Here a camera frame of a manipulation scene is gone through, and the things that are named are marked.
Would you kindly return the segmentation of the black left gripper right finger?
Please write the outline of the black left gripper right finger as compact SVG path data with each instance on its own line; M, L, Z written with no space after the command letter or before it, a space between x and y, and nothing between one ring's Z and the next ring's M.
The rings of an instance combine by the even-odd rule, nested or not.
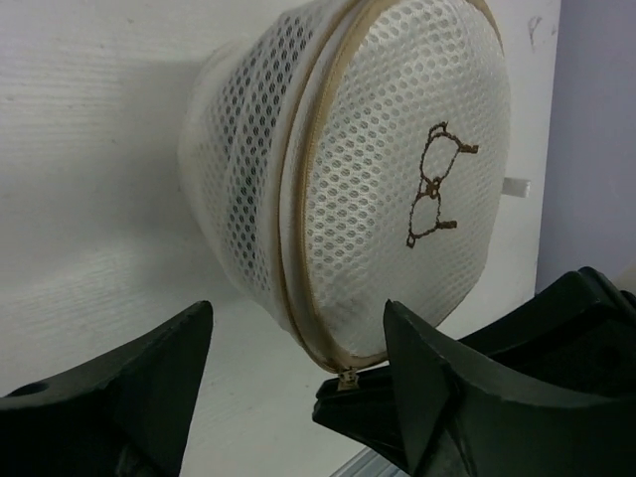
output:
M449 434L470 476L632 476L635 398L580 393L501 365L386 304L385 335L408 471Z

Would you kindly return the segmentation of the white mesh laundry bag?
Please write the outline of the white mesh laundry bag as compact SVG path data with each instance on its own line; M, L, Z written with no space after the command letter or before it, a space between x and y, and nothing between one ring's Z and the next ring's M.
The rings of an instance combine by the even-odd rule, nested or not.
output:
M431 325L478 282L511 92L484 1L310 1L205 62L179 140L230 281L324 370L383 362L388 300Z

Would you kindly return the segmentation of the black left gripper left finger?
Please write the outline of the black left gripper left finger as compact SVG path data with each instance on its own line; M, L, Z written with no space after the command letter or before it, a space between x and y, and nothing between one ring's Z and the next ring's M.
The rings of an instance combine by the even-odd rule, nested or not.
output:
M207 363L213 307L1 398L4 476L177 476Z

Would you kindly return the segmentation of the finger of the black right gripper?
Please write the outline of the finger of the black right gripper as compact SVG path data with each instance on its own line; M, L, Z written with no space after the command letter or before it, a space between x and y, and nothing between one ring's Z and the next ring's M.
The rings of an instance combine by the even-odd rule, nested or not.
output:
M635 294L570 271L460 342L519 373L600 396L635 394Z
M355 389L341 390L340 384L334 378L319 387L313 421L364 444L409 472L404 443L408 408L396 392L392 367L360 372Z

